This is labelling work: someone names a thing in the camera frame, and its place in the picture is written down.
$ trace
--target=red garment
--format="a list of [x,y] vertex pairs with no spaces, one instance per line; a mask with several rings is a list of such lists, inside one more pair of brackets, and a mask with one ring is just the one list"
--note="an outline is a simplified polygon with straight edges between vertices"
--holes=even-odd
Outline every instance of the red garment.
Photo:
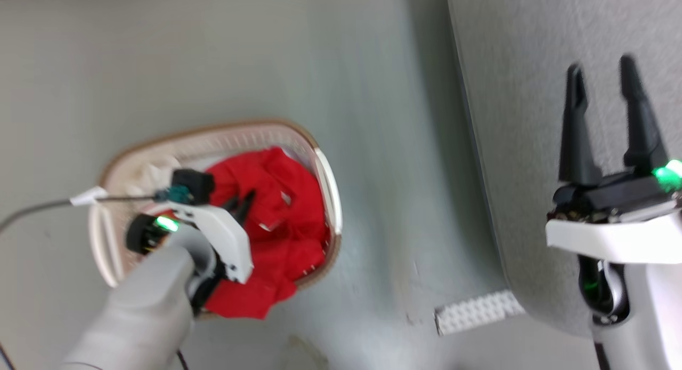
[[280,148],[225,159],[210,168],[215,191],[211,204],[240,202],[256,190],[244,229],[251,242],[254,270],[245,285],[224,280],[206,308],[223,317],[265,319],[270,307],[296,292],[294,280],[324,263],[322,193],[314,175]]

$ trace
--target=gray fabric surface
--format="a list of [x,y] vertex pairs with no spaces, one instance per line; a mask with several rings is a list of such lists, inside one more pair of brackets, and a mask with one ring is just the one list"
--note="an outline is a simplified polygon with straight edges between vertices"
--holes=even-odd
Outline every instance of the gray fabric surface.
[[632,52],[671,158],[682,156],[682,0],[450,0],[492,224],[510,287],[531,316],[587,335],[575,256],[545,247],[558,186],[565,71],[583,64],[595,159],[622,168],[619,58]]

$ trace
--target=cable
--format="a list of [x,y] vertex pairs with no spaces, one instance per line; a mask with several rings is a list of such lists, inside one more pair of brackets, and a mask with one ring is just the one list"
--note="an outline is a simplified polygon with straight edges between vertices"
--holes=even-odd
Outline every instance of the cable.
[[[144,196],[144,197],[105,197],[98,198],[97,202],[130,202],[130,200],[151,200],[156,198],[156,196]],[[52,202],[39,203],[37,205],[24,207],[23,209],[17,210],[16,212],[8,215],[2,222],[0,222],[0,234],[10,227],[17,219],[21,219],[26,215],[43,212],[44,210],[56,209],[58,207],[73,206],[71,199],[59,199],[53,200]],[[5,352],[5,349],[0,344],[0,357],[7,365],[8,370],[15,370],[14,364],[10,360],[9,356]]]
[[182,365],[183,370],[190,370],[190,368],[187,366],[187,362],[185,362],[185,356],[182,355],[182,351],[177,351],[177,358],[180,360],[180,365]]
[[12,363],[12,360],[10,360],[9,356],[7,356],[7,353],[5,353],[5,348],[2,347],[2,343],[0,343],[0,356],[2,356],[2,360],[5,361],[5,365],[7,366],[7,370],[16,370],[17,369],[14,367],[14,363]]

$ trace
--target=white basket handle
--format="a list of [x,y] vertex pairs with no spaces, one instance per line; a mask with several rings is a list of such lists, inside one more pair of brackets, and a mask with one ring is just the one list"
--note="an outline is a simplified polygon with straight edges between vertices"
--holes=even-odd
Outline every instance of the white basket handle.
[[336,186],[336,178],[334,178],[334,173],[331,171],[327,157],[319,147],[315,148],[315,156],[315,168],[319,174],[324,209],[326,209],[327,215],[329,215],[329,227],[331,227],[334,235],[340,236],[343,229],[343,215],[341,213],[341,198],[339,197],[338,186]]
[[90,228],[90,247],[97,268],[107,285],[117,287],[119,281],[114,273],[110,259],[112,254],[109,251],[109,239],[113,236],[113,224],[109,211],[102,205],[92,205],[88,227]]

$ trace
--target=floor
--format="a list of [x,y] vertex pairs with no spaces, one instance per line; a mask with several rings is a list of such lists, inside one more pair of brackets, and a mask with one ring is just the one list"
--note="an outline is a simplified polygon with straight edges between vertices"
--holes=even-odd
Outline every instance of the floor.
[[[83,191],[152,136],[285,117],[334,168],[341,255],[266,321],[198,322],[191,368],[597,368],[528,317],[436,334],[435,307],[505,287],[449,25],[446,0],[0,0],[0,214]],[[0,339],[53,367],[107,295],[85,210],[0,249]]]

